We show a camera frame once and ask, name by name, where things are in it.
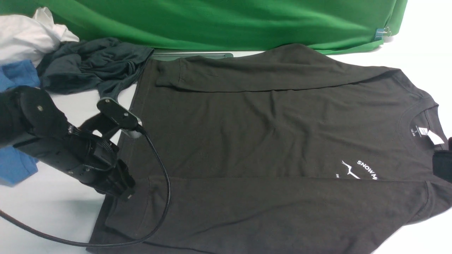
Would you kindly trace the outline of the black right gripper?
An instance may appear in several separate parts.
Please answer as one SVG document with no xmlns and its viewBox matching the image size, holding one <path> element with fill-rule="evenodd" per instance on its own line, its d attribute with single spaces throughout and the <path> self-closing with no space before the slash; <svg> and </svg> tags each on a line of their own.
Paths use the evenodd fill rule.
<svg viewBox="0 0 452 254">
<path fill-rule="evenodd" d="M 448 139 L 447 150 L 434 151 L 433 173 L 436 177 L 452 183 L 452 138 Z"/>
</svg>

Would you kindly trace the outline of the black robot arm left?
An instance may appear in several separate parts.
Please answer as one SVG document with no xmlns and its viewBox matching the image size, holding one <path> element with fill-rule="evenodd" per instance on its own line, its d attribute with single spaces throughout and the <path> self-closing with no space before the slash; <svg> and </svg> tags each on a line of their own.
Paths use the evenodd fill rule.
<svg viewBox="0 0 452 254">
<path fill-rule="evenodd" d="M 139 120 L 112 98 L 102 98 L 97 109 L 76 127 L 44 90 L 8 89 L 1 93 L 1 147 L 13 146 L 101 194 L 128 200 L 135 181 L 111 137 L 119 130 L 139 137 Z"/>
</svg>

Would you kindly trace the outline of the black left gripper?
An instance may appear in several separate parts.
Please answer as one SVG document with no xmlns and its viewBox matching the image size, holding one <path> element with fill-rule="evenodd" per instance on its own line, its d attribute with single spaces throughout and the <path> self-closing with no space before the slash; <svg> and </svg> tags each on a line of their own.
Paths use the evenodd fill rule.
<svg viewBox="0 0 452 254">
<path fill-rule="evenodd" d="M 121 201 L 129 201 L 135 193 L 136 182 L 129 168 L 118 160 L 110 143 L 72 124 L 61 137 L 33 137 L 22 142 L 21 151 L 82 184 L 103 187 L 104 194 Z"/>
</svg>

